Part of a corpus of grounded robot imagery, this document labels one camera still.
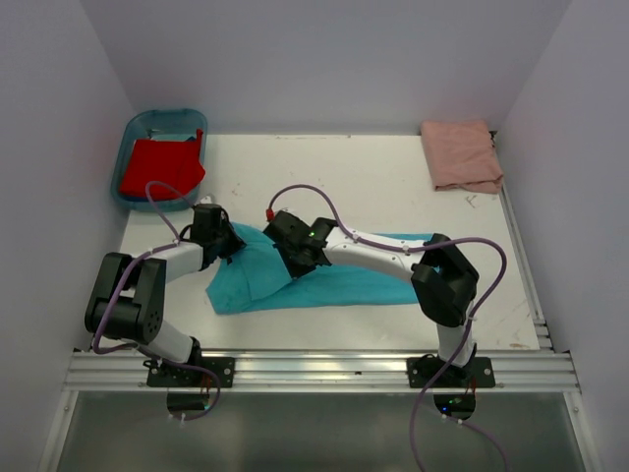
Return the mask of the teal t-shirt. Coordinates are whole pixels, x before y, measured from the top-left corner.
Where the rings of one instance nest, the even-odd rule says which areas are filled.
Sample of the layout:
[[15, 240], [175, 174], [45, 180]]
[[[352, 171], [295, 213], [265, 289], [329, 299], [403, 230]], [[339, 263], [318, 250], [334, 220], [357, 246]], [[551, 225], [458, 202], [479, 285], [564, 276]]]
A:
[[236, 223], [246, 246], [220, 262], [205, 293], [217, 315], [334, 306], [409, 305], [412, 286], [390, 275], [351, 265], [320, 266], [292, 278], [261, 230]]

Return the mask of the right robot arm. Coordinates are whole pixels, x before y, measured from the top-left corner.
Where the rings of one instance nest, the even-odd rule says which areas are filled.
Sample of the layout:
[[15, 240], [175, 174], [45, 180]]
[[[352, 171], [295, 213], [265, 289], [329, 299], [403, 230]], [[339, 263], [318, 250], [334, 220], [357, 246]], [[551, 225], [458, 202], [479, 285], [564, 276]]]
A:
[[308, 225], [286, 210], [271, 209], [266, 217], [263, 233], [294, 278], [321, 266], [354, 266], [411, 285], [423, 314], [436, 324], [441, 380], [456, 386], [472, 375], [476, 342], [466, 332], [466, 323], [477, 296], [479, 274], [458, 248], [429, 248], [447, 242], [446, 236], [434, 234], [412, 247], [391, 237], [356, 230], [345, 233], [330, 218], [320, 217]]

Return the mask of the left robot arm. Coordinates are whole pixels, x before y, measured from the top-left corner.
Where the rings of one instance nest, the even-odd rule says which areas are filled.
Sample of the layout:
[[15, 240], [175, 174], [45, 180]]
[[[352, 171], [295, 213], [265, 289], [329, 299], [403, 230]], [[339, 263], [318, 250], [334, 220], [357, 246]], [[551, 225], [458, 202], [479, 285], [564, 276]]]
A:
[[173, 242], [137, 256], [105, 255], [85, 314], [92, 351], [103, 355], [141, 350], [169, 364], [179, 384], [197, 384], [204, 373], [200, 344], [164, 320], [166, 286], [245, 247], [222, 206], [198, 204], [192, 223], [177, 232]]

